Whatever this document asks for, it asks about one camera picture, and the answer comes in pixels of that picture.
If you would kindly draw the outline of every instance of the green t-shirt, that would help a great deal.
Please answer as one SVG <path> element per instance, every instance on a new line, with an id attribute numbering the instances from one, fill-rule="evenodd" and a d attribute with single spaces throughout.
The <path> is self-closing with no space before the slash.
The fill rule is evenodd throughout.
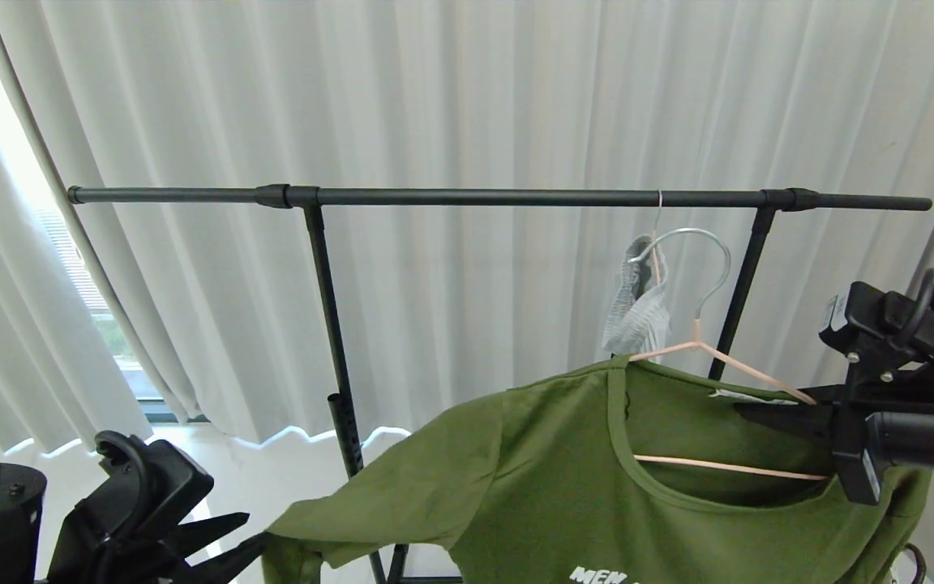
<path id="1" fill-rule="evenodd" d="M 389 543 L 440 544 L 469 584 L 881 582 L 930 473 L 887 470 L 871 507 L 836 479 L 634 461 L 831 474 L 826 449 L 742 420 L 713 389 L 781 396 L 622 356 L 453 407 L 277 518 L 266 582 L 318 583 L 322 561 Z"/>

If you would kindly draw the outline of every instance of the curtain fold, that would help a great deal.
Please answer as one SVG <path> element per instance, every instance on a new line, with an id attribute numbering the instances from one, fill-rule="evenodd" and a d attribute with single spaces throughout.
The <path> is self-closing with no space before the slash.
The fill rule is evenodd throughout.
<path id="1" fill-rule="evenodd" d="M 8 107 L 4 101 L 0 106 Z M 42 452 L 101 429 L 149 436 L 138 403 L 67 276 L 0 141 L 0 447 Z"/>
<path id="2" fill-rule="evenodd" d="M 0 1 L 0 33 L 67 184 L 934 199 L 934 2 Z M 180 415 L 254 441 L 329 428 L 335 381 L 298 211 L 78 214 Z M 360 428 L 414 429 L 603 359 L 620 255 L 653 216 L 325 209 Z M 667 209 L 659 230 L 712 230 L 741 256 L 751 220 Z M 836 380 L 844 359 L 816 337 L 824 303 L 857 278 L 904 290 L 933 223 L 779 214 L 734 356 L 794 385 Z M 677 340 L 720 259 L 687 238 L 665 254 Z M 728 303 L 705 306 L 707 340 Z"/>

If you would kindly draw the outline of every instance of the pink clothes hanger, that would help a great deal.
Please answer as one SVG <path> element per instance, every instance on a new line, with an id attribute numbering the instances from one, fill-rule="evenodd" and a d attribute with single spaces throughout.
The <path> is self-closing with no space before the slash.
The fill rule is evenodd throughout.
<path id="1" fill-rule="evenodd" d="M 719 240 L 719 237 L 716 237 L 715 234 L 708 232 L 708 230 L 702 230 L 702 229 L 697 229 L 697 228 L 682 228 L 682 229 L 677 229 L 677 230 L 671 230 L 665 235 L 660 236 L 657 239 L 653 240 L 651 244 L 649 244 L 648 247 L 645 248 L 642 254 L 635 256 L 635 258 L 629 261 L 631 263 L 642 262 L 644 261 L 644 258 L 646 258 L 648 254 L 651 254 L 653 249 L 655 249 L 656 245 L 661 243 L 663 239 L 667 239 L 669 237 L 672 237 L 675 235 L 681 235 L 685 233 L 696 233 L 696 234 L 704 235 L 705 237 L 712 239 L 713 241 L 715 241 L 717 245 L 719 245 L 719 248 L 722 249 L 724 259 L 726 259 L 726 262 L 724 262 L 722 274 L 720 274 L 719 280 L 716 281 L 715 286 L 711 290 L 709 290 L 708 293 L 705 293 L 705 296 L 701 299 L 700 303 L 697 304 L 697 310 L 694 311 L 694 338 L 693 340 L 686 341 L 686 343 L 679 343 L 678 345 L 672 345 L 672 347 L 645 352 L 645 354 L 634 354 L 633 356 L 630 356 L 629 361 L 630 362 L 642 361 L 642 359 L 651 359 L 659 355 L 672 354 L 672 352 L 676 352 L 676 351 L 683 350 L 683 349 L 691 349 L 691 350 L 701 349 L 704 352 L 707 352 L 707 354 L 711 354 L 713 358 L 720 359 L 720 361 L 723 361 L 724 363 L 726 363 L 726 365 L 730 365 L 734 367 L 734 369 L 739 369 L 741 371 L 744 371 L 745 373 L 752 375 L 752 377 L 756 377 L 757 380 L 767 382 L 767 384 L 771 384 L 775 388 L 781 389 L 781 391 L 794 397 L 794 399 L 798 399 L 800 402 L 807 403 L 810 406 L 815 406 L 816 400 L 812 399 L 812 397 L 809 397 L 804 392 L 800 392 L 798 391 L 798 389 L 792 388 L 788 384 L 783 384 L 782 381 L 775 380 L 773 377 L 770 377 L 769 375 L 753 367 L 745 365 L 745 363 L 741 363 L 740 361 L 738 361 L 738 359 L 734 359 L 730 355 L 723 354 L 723 352 L 715 349 L 714 347 L 708 344 L 705 344 L 705 342 L 701 340 L 701 308 L 705 305 L 705 300 L 708 300 L 709 297 L 712 296 L 713 293 L 719 290 L 719 288 L 722 288 L 722 285 L 726 284 L 726 279 L 730 276 L 730 248 L 727 248 L 726 245 L 723 245 L 723 242 Z M 649 455 L 644 455 L 644 454 L 637 454 L 637 455 L 634 455 L 633 458 L 637 459 L 637 461 L 644 461 L 644 462 L 666 462 L 666 463 L 671 463 L 671 465 L 704 466 L 705 468 L 709 468 L 709 469 L 734 470 L 735 472 L 740 472 L 740 473 L 767 475 L 767 476 L 783 477 L 783 478 L 790 478 L 790 479 L 824 480 L 827 478 L 826 476 L 823 476 L 822 474 L 791 473 L 791 472 L 788 472 L 788 470 L 757 469 L 757 468 L 753 468 L 753 466 L 726 465 L 726 463 L 722 463 L 722 462 L 696 461 L 696 459 L 677 458 L 674 456 L 649 456 Z"/>

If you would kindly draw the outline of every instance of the clothing rack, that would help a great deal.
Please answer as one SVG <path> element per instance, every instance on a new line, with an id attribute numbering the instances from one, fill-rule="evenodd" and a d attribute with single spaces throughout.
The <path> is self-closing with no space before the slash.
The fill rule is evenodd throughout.
<path id="1" fill-rule="evenodd" d="M 337 299 L 334 295 L 326 232 L 323 229 L 323 206 L 491 206 L 491 207 L 716 207 L 752 208 L 752 236 L 741 262 L 737 285 L 726 310 L 726 321 L 716 348 L 729 354 L 748 292 L 756 277 L 766 237 L 778 211 L 809 209 L 877 209 L 927 211 L 932 201 L 923 197 L 826 195 L 802 188 L 763 189 L 755 191 L 700 190 L 501 190 L 501 189 L 361 189 L 319 188 L 315 186 L 267 185 L 257 188 L 82 188 L 68 189 L 72 204 L 82 203 L 255 203 L 277 209 L 301 209 L 305 214 L 323 300 L 330 355 L 333 357 L 337 393 L 327 402 L 333 415 L 334 429 L 345 470 L 349 478 L 362 469 L 362 444 L 359 440 L 352 402 L 345 343 L 341 337 Z M 712 362 L 709 377 L 722 378 L 724 363 Z M 378 552 L 370 554 L 377 584 L 439 584 L 463 582 L 460 577 L 404 576 L 408 544 L 399 543 L 392 554 L 392 564 L 385 576 Z"/>

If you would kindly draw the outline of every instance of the window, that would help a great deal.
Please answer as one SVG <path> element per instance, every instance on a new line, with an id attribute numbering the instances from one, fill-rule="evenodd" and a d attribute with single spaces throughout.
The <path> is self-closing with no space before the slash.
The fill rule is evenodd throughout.
<path id="1" fill-rule="evenodd" d="M 96 321 L 96 327 L 107 341 L 107 346 L 114 355 L 114 361 L 125 374 L 134 395 L 142 402 L 161 402 L 161 395 L 149 381 L 142 366 L 139 365 L 132 347 L 125 340 L 118 322 L 114 319 L 114 314 L 111 314 L 107 302 L 100 295 L 88 270 L 85 269 L 78 247 L 75 246 L 74 239 L 71 239 L 71 233 L 67 230 L 63 215 L 60 214 L 53 200 L 49 181 L 38 165 L 33 148 L 27 140 L 18 115 L 12 108 L 1 79 L 0 151 L 10 167 L 16 184 L 24 185 L 22 192 L 32 215 L 49 234 L 49 239 L 56 247 L 60 261 L 63 262 L 67 273 L 71 276 L 71 281 L 74 282 L 75 288 L 85 301 L 85 306 L 88 307 L 89 313 Z"/>

